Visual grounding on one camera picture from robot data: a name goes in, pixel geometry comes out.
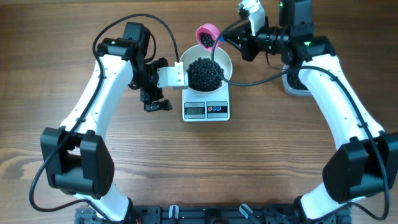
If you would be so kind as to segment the pink scoop blue handle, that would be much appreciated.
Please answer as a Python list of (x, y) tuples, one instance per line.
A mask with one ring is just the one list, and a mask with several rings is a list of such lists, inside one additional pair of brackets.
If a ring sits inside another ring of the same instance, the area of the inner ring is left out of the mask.
[(220, 43), (225, 42), (220, 30), (213, 24), (203, 24), (197, 29), (195, 36), (199, 46), (208, 52), (211, 52), (218, 37), (220, 39), (216, 45), (217, 47), (220, 46)]

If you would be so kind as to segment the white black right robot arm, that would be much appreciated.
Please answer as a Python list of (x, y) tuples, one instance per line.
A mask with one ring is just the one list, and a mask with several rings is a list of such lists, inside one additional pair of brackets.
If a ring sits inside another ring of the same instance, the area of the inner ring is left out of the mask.
[(252, 61), (261, 53), (279, 54), (283, 73), (298, 76), (324, 115), (336, 152), (322, 171), (322, 182), (299, 196), (288, 219), (316, 223), (342, 219), (361, 199), (384, 195), (384, 220), (397, 175), (397, 134), (387, 134), (366, 111), (347, 81), (330, 41), (314, 34), (311, 1), (281, 1), (279, 25), (271, 27), (259, 1), (241, 1), (239, 20), (221, 38)]

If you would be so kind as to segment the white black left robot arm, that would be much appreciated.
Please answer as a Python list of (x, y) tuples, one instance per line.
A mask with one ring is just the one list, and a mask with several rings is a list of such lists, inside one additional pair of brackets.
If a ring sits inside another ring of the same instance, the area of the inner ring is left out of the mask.
[(73, 111), (58, 128), (44, 129), (40, 146), (49, 186), (86, 203), (102, 223), (140, 223), (132, 200), (114, 184), (105, 137), (126, 88), (138, 89), (146, 111), (170, 110), (165, 87), (185, 85), (183, 63), (146, 57), (147, 39), (106, 38), (94, 46), (93, 74)]

